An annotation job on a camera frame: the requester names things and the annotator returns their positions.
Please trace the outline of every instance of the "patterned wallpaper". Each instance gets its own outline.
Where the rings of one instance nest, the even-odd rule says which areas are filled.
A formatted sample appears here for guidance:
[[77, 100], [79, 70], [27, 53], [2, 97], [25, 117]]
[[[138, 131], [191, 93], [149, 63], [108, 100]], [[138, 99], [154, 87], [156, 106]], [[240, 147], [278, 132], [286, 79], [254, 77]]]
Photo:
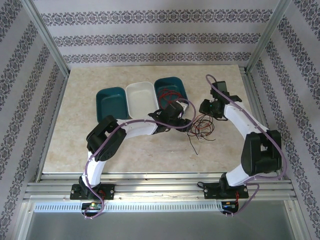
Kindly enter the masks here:
[[49, 134], [63, 74], [19, 0], [0, 0], [0, 240], [10, 239]]
[[34, 2], [70, 67], [244, 67], [278, 0]]
[[312, 239], [320, 239], [319, 5], [293, 1], [252, 72], [268, 126], [282, 149]]

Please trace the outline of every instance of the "marble floor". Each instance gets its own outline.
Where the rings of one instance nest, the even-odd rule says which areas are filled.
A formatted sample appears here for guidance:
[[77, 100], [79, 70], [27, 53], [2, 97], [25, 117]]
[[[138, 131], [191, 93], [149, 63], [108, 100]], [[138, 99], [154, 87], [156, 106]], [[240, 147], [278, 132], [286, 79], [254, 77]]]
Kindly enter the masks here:
[[[73, 68], [68, 79], [44, 173], [81, 173], [87, 161], [86, 136], [98, 124], [96, 94], [110, 87], [126, 88], [131, 83], [178, 77], [196, 109], [204, 99], [212, 99], [205, 75], [226, 81], [228, 91], [238, 95], [250, 111], [237, 65], [124, 66]], [[192, 108], [184, 118], [191, 119]], [[115, 172], [225, 172], [240, 164], [244, 139], [230, 121], [214, 121], [213, 142], [191, 139], [171, 130], [156, 135], [128, 139], [105, 164], [104, 173]]]

